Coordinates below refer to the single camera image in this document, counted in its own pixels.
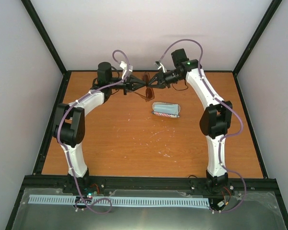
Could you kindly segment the brown tinted sunglasses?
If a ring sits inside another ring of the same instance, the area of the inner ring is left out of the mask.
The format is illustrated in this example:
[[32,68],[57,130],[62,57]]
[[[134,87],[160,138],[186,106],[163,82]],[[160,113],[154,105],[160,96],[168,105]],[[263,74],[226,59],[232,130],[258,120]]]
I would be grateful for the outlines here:
[[145,81],[145,83],[146,83],[145,95],[139,94],[137,92],[135,93],[138,96],[140,96],[142,99],[144,99],[146,102],[149,102],[155,98],[153,88],[148,87],[148,83],[149,83],[150,79],[151,79],[150,74],[148,72],[145,72],[142,76],[142,80]]

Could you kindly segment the flag pattern glasses case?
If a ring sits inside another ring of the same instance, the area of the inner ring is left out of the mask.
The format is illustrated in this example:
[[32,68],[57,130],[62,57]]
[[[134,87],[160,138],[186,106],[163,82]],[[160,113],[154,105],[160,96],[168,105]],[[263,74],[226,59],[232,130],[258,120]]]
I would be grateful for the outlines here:
[[179,118],[180,106],[176,103],[154,102],[152,104],[152,114],[167,117]]

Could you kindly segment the blue cleaning cloth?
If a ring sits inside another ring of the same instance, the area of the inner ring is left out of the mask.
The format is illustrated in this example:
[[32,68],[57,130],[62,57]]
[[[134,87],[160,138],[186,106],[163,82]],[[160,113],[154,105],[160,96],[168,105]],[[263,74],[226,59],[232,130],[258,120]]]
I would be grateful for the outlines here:
[[169,115],[178,115],[179,107],[177,104],[155,104],[153,110],[158,113],[165,113]]

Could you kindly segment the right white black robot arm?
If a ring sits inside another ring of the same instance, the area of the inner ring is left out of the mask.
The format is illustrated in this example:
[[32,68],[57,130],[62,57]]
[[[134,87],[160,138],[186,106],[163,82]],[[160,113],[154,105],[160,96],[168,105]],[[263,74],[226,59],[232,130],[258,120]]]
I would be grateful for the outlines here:
[[187,58],[184,49],[172,52],[175,69],[167,71],[161,61],[156,61],[159,72],[149,81],[152,88],[163,89],[172,83],[185,80],[200,99],[204,113],[200,119],[200,130],[208,145],[208,166],[205,187],[215,194],[228,183],[225,169],[225,135],[232,118],[232,103],[218,95],[206,77],[199,60]]

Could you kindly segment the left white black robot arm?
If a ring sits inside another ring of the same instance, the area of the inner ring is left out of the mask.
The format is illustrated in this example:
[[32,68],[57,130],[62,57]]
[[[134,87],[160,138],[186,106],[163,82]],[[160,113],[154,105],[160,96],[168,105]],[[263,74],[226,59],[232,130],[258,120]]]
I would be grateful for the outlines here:
[[63,149],[68,174],[74,177],[73,187],[80,193],[90,188],[89,170],[84,162],[82,141],[85,135],[85,117],[98,106],[104,104],[112,95],[113,90],[124,93],[134,92],[146,87],[148,82],[133,76],[132,66],[120,63],[123,72],[113,77],[115,68],[108,62],[101,62],[97,68],[97,78],[93,80],[91,89],[80,99],[72,103],[60,103],[56,108],[52,135]]

